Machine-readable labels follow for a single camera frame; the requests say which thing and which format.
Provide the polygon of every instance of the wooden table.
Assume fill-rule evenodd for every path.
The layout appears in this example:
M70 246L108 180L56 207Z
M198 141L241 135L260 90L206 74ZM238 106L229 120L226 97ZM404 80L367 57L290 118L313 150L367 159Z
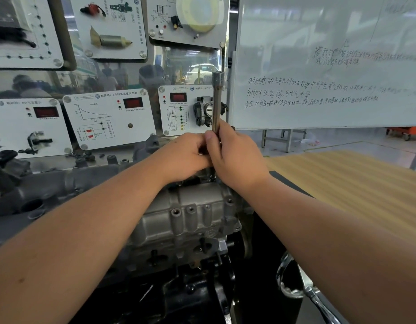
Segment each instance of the wooden table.
M416 172L357 152L306 152L266 158L316 199L416 243Z

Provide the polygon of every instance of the whiteboard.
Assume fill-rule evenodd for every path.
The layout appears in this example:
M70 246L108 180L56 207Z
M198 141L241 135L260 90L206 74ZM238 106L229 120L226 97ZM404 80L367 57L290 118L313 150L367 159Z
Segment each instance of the whiteboard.
M237 130L416 126L416 0L240 0Z

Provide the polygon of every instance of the engine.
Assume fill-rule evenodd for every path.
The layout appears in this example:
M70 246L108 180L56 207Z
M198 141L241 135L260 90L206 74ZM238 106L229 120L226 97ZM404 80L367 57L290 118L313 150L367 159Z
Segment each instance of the engine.
M157 136L151 136L136 143L132 163L118 163L110 155L108 165L88 166L84 157L78 157L73 169L37 174L31 172L28 161L12 158L15 153L0 152L0 245L63 202L145 159L159 147ZM160 191L102 285L116 283L130 273L143 276L184 264L198 267L203 259L227 253L227 236L242 228L238 214L244 210L243 199L209 174L202 171Z

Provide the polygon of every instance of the digital display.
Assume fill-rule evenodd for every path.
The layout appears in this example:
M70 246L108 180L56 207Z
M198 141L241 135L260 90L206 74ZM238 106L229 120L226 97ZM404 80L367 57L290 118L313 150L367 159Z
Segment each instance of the digital display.
M56 107L34 107L34 112L37 118L59 117Z
M171 93L170 102L187 102L187 93Z
M123 101L126 109L140 108L144 106L141 97L132 97L131 99L124 99Z

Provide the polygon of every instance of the silver mounting screw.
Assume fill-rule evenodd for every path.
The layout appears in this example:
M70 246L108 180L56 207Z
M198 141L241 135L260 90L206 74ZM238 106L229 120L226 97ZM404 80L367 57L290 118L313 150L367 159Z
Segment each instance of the silver mounting screw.
M54 59L53 64L57 67L61 67L62 66L62 61L60 59Z

